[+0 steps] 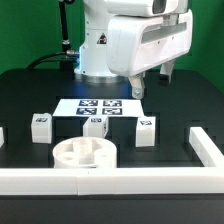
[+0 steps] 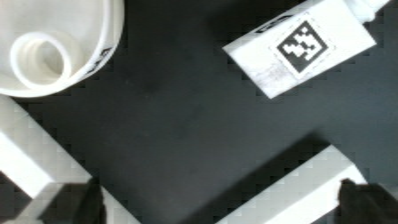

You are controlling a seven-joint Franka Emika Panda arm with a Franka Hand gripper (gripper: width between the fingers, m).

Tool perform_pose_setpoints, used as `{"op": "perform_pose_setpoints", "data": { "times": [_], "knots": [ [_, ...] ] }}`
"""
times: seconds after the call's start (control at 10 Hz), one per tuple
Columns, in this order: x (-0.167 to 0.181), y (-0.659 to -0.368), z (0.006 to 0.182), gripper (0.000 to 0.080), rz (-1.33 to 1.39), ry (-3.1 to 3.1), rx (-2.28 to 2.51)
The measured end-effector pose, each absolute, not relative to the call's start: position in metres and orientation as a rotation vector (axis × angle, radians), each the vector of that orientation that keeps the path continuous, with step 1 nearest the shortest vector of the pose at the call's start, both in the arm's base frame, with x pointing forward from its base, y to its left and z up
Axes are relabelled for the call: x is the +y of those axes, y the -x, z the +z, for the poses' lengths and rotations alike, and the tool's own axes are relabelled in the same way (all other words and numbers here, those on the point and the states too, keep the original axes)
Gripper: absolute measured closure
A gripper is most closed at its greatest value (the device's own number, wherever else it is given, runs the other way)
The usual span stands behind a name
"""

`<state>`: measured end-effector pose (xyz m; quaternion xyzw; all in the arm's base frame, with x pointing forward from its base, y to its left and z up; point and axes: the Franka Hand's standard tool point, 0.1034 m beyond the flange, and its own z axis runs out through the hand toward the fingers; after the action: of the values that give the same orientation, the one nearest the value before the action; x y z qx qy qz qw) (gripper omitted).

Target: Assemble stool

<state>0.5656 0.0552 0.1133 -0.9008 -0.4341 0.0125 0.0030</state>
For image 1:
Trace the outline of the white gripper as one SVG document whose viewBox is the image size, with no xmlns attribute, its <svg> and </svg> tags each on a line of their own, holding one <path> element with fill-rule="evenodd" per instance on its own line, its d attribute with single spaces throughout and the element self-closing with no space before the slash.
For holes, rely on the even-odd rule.
<svg viewBox="0 0 224 224">
<path fill-rule="evenodd" d="M 141 72 L 162 64 L 159 84 L 168 86 L 175 65 L 173 59 L 187 54 L 190 50 L 192 11 L 180 14 L 177 24 L 165 25 L 164 22 L 163 17 L 128 16 L 114 16 L 109 21 L 107 66 L 114 74 L 131 76 L 129 82 L 132 97 L 135 99 L 144 97 L 144 76 Z"/>
</svg>

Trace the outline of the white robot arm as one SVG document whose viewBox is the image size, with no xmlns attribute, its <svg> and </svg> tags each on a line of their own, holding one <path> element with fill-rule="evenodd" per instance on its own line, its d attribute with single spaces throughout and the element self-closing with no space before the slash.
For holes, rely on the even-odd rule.
<svg viewBox="0 0 224 224">
<path fill-rule="evenodd" d="M 193 14 L 188 0 L 83 0 L 85 40 L 75 74 L 91 83 L 127 79 L 144 96 L 147 70 L 168 85 L 175 60 L 189 52 Z"/>
</svg>

